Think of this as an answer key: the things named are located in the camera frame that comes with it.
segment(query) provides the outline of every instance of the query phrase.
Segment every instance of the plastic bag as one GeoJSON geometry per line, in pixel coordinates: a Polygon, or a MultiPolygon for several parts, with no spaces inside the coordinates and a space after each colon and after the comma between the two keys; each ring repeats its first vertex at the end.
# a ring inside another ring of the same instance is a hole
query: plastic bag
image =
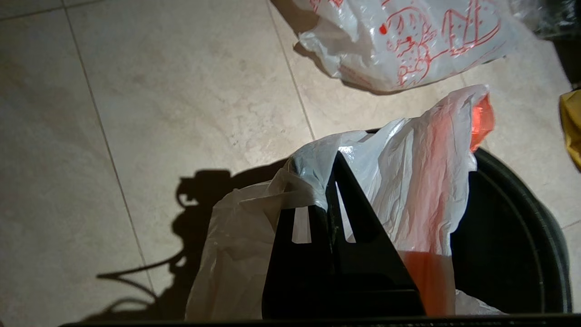
{"type": "MultiPolygon", "coordinates": [[[[375,134],[350,131],[324,137],[296,151],[265,183],[234,190],[213,209],[200,270],[187,305],[187,320],[260,319],[261,298],[281,209],[318,205],[339,150],[418,286],[429,315],[454,314],[456,300],[450,233],[466,209],[471,152],[492,122],[485,86],[450,93],[421,117],[389,122],[375,134]],[[480,125],[474,129],[472,122],[480,125]]],[[[295,230],[307,239],[305,210],[295,230]]],[[[345,237],[352,236],[343,216],[345,237]]]]}
{"type": "Polygon", "coordinates": [[[516,41],[493,0],[295,0],[321,18],[299,35],[332,77],[396,91],[504,56],[516,41]]]}
{"type": "Polygon", "coordinates": [[[538,37],[579,40],[581,2],[577,0],[510,0],[514,16],[538,37]]]}

